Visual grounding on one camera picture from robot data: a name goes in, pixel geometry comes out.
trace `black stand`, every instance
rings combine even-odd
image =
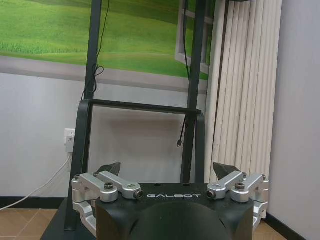
[[[84,100],[82,100],[79,104],[77,113],[68,198],[61,204],[56,216],[53,218],[52,222],[42,236],[42,240],[95,239],[89,233],[89,231],[83,229],[84,226],[78,219],[79,216],[73,210],[71,187],[71,180],[76,174],[82,174],[88,171],[93,106],[185,115],[186,124],[180,181],[182,183],[190,182],[195,133],[195,182],[204,183],[205,181],[205,119],[202,112],[197,110],[197,102],[206,0],[196,1],[187,108],[93,99],[94,86],[92,82],[92,76],[93,65],[97,64],[101,9],[102,0],[92,0],[85,78],[85,86],[87,86],[87,91],[84,94]]]

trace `baseboard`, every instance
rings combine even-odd
[[[9,206],[23,197],[0,196],[0,208]],[[58,209],[64,197],[29,197],[28,199],[13,206],[13,209]]]
[[[269,213],[266,214],[266,219],[264,221],[288,240],[306,240]]]

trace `white cable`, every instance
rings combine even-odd
[[[11,208],[21,202],[23,202],[24,200],[26,200],[27,198],[29,198],[31,195],[33,195],[34,193],[36,193],[37,191],[39,191],[40,189],[43,189],[44,187],[46,187],[54,178],[55,176],[58,175],[58,173],[67,165],[67,163],[69,162],[69,160],[72,158],[72,154],[69,154],[68,156],[68,159],[65,161],[65,163],[59,168],[58,171],[56,171],[56,173],[50,178],[49,181],[47,181],[44,185],[42,185],[41,187],[37,188],[36,190],[34,190],[33,192],[31,192],[28,196],[24,197],[23,199],[11,204],[11,205],[8,205],[8,206],[5,206],[3,208],[0,208],[0,211],[2,210],[5,210],[5,209],[8,209],[8,208]]]

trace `tile floor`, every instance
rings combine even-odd
[[[55,209],[0,211],[0,240],[40,240],[56,211]],[[285,238],[261,222],[253,240],[285,240]]]

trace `power plug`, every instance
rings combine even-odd
[[[75,137],[74,136],[68,136],[66,138],[65,143],[65,152],[66,153],[73,153],[74,152],[74,143],[75,143]]]

